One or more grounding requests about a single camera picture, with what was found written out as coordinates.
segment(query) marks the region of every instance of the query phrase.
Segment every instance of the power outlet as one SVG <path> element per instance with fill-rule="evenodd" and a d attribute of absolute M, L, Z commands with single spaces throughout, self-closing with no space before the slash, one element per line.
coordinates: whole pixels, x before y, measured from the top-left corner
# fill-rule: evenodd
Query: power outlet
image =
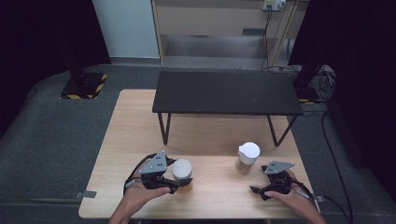
<path fill-rule="evenodd" d="M 285 8 L 286 0 L 264 0 L 263 11 L 282 11 Z"/>

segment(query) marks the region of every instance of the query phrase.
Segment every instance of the carpeted floor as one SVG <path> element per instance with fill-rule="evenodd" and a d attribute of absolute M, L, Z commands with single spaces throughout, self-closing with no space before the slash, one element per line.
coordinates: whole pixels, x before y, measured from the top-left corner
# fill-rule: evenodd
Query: carpeted floor
<path fill-rule="evenodd" d="M 73 199 L 77 191 L 86 188 L 120 91 L 155 89 L 160 71 L 180 69 L 102 65 L 86 70 L 108 75 L 97 99 L 61 100 L 60 92 L 69 79 L 69 74 L 49 77 L 35 85 L 27 96 L 21 113 L 0 139 L 0 223 L 107 223 L 107 220 L 80 218 L 78 202 L 66 203 L 65 200 Z M 228 72 L 248 74 L 255 71 Z M 304 116 L 296 120 L 291 131 L 312 187 L 316 194 L 333 198 L 348 212 L 346 195 L 322 131 L 321 119 L 327 107 L 325 104 L 316 104 L 303 105 L 303 108 L 306 111 Z M 333 127 L 331 115 L 323 121 L 351 201 L 354 223 L 396 223 L 396 202 L 388 196 L 369 170 L 358 169 L 350 162 Z M 32 201 L 48 198 L 58 201 Z M 340 209 L 333 203 L 327 201 L 320 207 L 328 223 L 347 223 Z M 169 223 L 192 222 L 171 220 Z M 195 220 L 193 223 L 262 221 Z M 304 222 L 272 220 L 272 223 Z"/>

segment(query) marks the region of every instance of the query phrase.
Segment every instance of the human hand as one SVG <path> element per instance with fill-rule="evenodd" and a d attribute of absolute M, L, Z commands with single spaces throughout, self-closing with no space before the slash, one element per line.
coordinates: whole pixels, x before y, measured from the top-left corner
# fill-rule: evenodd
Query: human hand
<path fill-rule="evenodd" d="M 291 178 L 296 179 L 295 174 L 287 170 Z M 326 221 L 318 212 L 318 209 L 305 197 L 297 193 L 295 190 L 302 190 L 297 184 L 291 185 L 292 190 L 289 194 L 282 194 L 276 191 L 266 191 L 264 194 L 267 197 L 279 200 L 288 206 L 295 214 L 304 218 L 309 223 L 325 224 Z"/>
<path fill-rule="evenodd" d="M 133 178 L 138 177 L 140 177 L 140 174 L 133 176 Z M 125 194 L 116 211 L 111 216 L 109 224 L 128 223 L 131 216 L 139 211 L 148 201 L 161 197 L 170 191 L 169 188 L 146 189 L 142 182 L 135 181 L 131 187 L 125 190 Z"/>

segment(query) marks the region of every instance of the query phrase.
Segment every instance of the white wall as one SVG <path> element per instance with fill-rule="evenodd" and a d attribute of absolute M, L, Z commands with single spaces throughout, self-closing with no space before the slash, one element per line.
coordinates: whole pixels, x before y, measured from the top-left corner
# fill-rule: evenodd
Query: white wall
<path fill-rule="evenodd" d="M 92 0 L 110 57 L 160 58 L 150 0 Z"/>

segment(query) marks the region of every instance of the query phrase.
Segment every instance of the hand-mounted device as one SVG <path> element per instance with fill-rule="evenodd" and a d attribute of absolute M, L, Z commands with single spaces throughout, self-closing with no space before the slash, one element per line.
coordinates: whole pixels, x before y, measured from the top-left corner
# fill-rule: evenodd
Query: hand-mounted device
<path fill-rule="evenodd" d="M 260 189 L 250 186 L 250 189 L 257 194 L 260 194 L 264 201 L 270 199 L 264 194 L 265 191 L 276 191 L 283 194 L 288 194 L 291 191 L 291 184 L 297 184 L 310 199 L 314 199 L 309 189 L 301 182 L 289 176 L 286 172 L 287 169 L 294 166 L 294 163 L 282 162 L 282 161 L 271 161 L 268 166 L 262 166 L 262 169 L 267 174 L 270 181 L 270 185 Z"/>
<path fill-rule="evenodd" d="M 138 171 L 137 169 L 145 162 L 148 161 Z M 172 165 L 176 160 L 170 159 L 166 156 L 165 151 L 162 150 L 158 153 L 147 155 L 141 162 L 139 162 L 129 177 L 125 180 L 123 193 L 132 186 L 136 179 L 141 179 L 143 186 L 146 189 L 158 189 L 168 187 L 171 194 L 174 194 L 178 187 L 187 186 L 192 181 L 192 178 L 181 179 L 179 181 L 166 179 L 163 174 L 166 172 L 168 166 Z M 134 177 L 136 171 L 140 177 Z"/>

